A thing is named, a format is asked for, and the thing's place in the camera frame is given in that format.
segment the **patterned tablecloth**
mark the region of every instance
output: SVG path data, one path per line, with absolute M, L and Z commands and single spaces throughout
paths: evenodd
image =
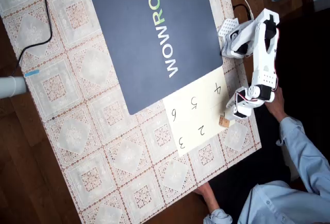
M 252 115 L 240 151 L 225 130 L 179 157 L 162 101 L 128 114 L 92 1 L 48 3 L 54 37 L 21 67 L 40 70 L 26 82 L 82 222 L 144 222 L 261 147 Z M 218 28 L 233 18 L 230 0 L 210 3 Z M 16 55 L 49 37 L 43 0 L 0 0 L 0 12 Z M 241 60 L 223 69 L 230 96 L 247 85 Z

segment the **light blue shirt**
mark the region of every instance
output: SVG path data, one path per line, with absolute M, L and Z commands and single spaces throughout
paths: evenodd
M 330 166 L 307 138 L 299 120 L 286 117 L 280 123 L 285 143 L 308 192 L 291 189 L 283 181 L 256 185 L 249 193 L 238 223 L 313 223 L 330 221 Z M 222 209 L 204 218 L 204 224 L 232 223 Z

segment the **blue tape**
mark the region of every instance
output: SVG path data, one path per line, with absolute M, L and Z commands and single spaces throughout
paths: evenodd
M 28 73 L 25 73 L 25 77 L 28 77 L 28 76 L 32 76 L 32 75 L 35 75 L 35 74 L 38 74 L 39 73 L 39 70 L 35 70 L 35 71 L 30 71 Z

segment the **black cable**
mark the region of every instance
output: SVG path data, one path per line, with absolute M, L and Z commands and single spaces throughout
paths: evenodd
M 247 6 L 245 4 L 237 4 L 237 5 L 233 5 L 233 9 L 235 10 L 238 6 L 243 6 L 246 10 L 246 14 L 247 14 L 247 18 L 249 19 L 249 21 L 251 20 L 251 15 L 249 12 L 249 9 L 247 8 Z
M 31 48 L 31 47 L 35 47 L 35 46 L 39 46 L 39 45 L 44 45 L 44 44 L 48 43 L 48 42 L 52 39 L 52 37 L 53 37 L 53 30 L 52 30 L 52 24 L 51 24 L 50 13 L 49 13 L 49 11 L 48 11 L 47 0 L 45 0 L 45 5 L 46 5 L 46 13 L 47 13 L 47 18 L 48 18 L 48 23 L 49 23 L 49 30 L 51 31 L 51 36 L 50 36 L 50 38 L 49 38 L 48 40 L 46 40 L 46 41 L 44 41 L 44 42 L 40 42 L 40 43 L 37 43 L 37 44 L 33 44 L 33 45 L 26 46 L 26 47 L 22 50 L 22 52 L 21 52 L 21 54 L 20 54 L 20 56 L 19 56 L 19 60 L 18 60 L 18 62 L 17 62 L 17 64 L 16 64 L 16 67 L 15 67 L 13 73 L 11 73 L 11 76 L 13 76 L 13 75 L 15 74 L 16 70 L 17 70 L 18 67 L 20 66 L 20 62 L 21 62 L 21 60 L 22 60 L 23 53 L 24 53 L 26 50 L 28 50 L 28 49 Z

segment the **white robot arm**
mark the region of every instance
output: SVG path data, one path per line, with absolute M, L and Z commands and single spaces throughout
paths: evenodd
M 252 84 L 248 89 L 240 87 L 235 91 L 226 105 L 225 119 L 249 117 L 253 108 L 274 100 L 278 82 L 275 70 L 278 23 L 278 14 L 264 9 L 255 20 L 240 24 L 225 35 L 224 57 L 243 58 L 254 54 Z

